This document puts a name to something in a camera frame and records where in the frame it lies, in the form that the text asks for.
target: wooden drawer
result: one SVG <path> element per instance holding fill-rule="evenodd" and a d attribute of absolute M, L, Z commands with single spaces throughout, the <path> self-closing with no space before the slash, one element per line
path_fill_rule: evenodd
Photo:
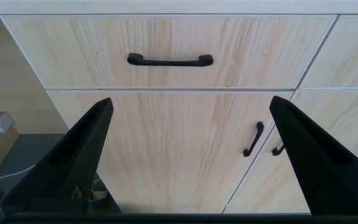
<path fill-rule="evenodd" d="M 48 92 L 71 127 L 98 100 L 114 113 L 98 174 L 124 212 L 221 213 L 273 125 L 273 95 L 173 91 Z M 265 131 L 249 157 L 242 151 Z"/>
<path fill-rule="evenodd" d="M 46 88 L 293 88 L 334 16 L 1 16 Z M 207 67 L 135 66 L 197 60 Z"/>
<path fill-rule="evenodd" d="M 302 90 L 294 104 L 358 157 L 358 90 Z M 227 206 L 226 213 L 310 212 L 275 130 L 249 174 Z"/>
<path fill-rule="evenodd" d="M 358 87 L 358 16 L 341 16 L 302 87 Z"/>

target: black drawer handle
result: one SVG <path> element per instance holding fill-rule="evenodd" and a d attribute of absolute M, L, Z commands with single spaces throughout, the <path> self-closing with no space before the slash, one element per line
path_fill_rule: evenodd
<path fill-rule="evenodd" d="M 214 63 L 212 55 L 201 55 L 197 61 L 157 61 L 157 60 L 145 60 L 143 55 L 137 53 L 130 53 L 127 59 L 131 65 L 140 66 L 187 66 L 187 67 L 205 67 Z"/>
<path fill-rule="evenodd" d="M 244 149 L 242 154 L 244 155 L 244 157 L 248 157 L 249 155 L 251 155 L 252 150 L 254 149 L 256 143 L 258 142 L 260 136 L 262 135 L 263 131 L 265 129 L 265 126 L 263 124 L 263 122 L 259 121 L 258 123 L 256 123 L 256 136 L 254 141 L 251 144 L 251 147 L 249 149 Z"/>
<path fill-rule="evenodd" d="M 278 156 L 278 155 L 281 154 L 281 152 L 282 152 L 283 150 L 284 150 L 284 145 L 282 145 L 282 146 L 280 147 L 280 149 L 274 148 L 274 149 L 272 150 L 272 154 L 273 154 L 273 156 Z"/>

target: gray floor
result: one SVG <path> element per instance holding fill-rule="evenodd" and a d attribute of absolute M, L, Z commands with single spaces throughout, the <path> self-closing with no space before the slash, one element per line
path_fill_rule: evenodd
<path fill-rule="evenodd" d="M 0 177 L 36 164 L 62 137 L 63 134 L 21 134 L 0 165 Z M 0 179 L 0 192 L 9 193 L 27 173 Z"/>

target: black cabinet handle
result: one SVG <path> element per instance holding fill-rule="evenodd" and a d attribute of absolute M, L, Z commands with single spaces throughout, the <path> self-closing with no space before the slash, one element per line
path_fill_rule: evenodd
<path fill-rule="evenodd" d="M 197 61 L 158 61 L 158 60 L 145 60 L 143 55 L 137 53 L 130 53 L 127 59 L 131 65 L 140 66 L 187 66 L 187 67 L 204 67 L 212 65 L 214 58 L 212 55 L 200 55 Z"/>
<path fill-rule="evenodd" d="M 244 149 L 242 154 L 244 155 L 244 157 L 248 157 L 249 155 L 251 155 L 252 150 L 254 149 L 256 143 L 258 142 L 260 136 L 262 135 L 263 131 L 265 129 L 265 126 L 263 124 L 263 122 L 259 121 L 258 123 L 256 123 L 256 136 L 254 141 L 251 144 L 251 147 L 249 149 Z"/>
<path fill-rule="evenodd" d="M 281 154 L 281 152 L 282 152 L 283 150 L 284 150 L 284 145 L 282 145 L 282 146 L 280 147 L 280 149 L 274 148 L 274 149 L 272 150 L 272 154 L 273 154 L 273 156 L 278 156 L 278 155 Z"/>

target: black bar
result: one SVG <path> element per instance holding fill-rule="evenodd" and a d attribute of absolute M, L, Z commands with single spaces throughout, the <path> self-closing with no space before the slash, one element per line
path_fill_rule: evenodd
<path fill-rule="evenodd" d="M 200 55 L 197 61 L 159 61 L 159 60 L 146 60 L 143 55 L 137 53 L 130 53 L 127 59 L 131 65 L 140 66 L 181 66 L 181 67 L 205 67 L 212 65 L 214 59 L 212 55 Z"/>

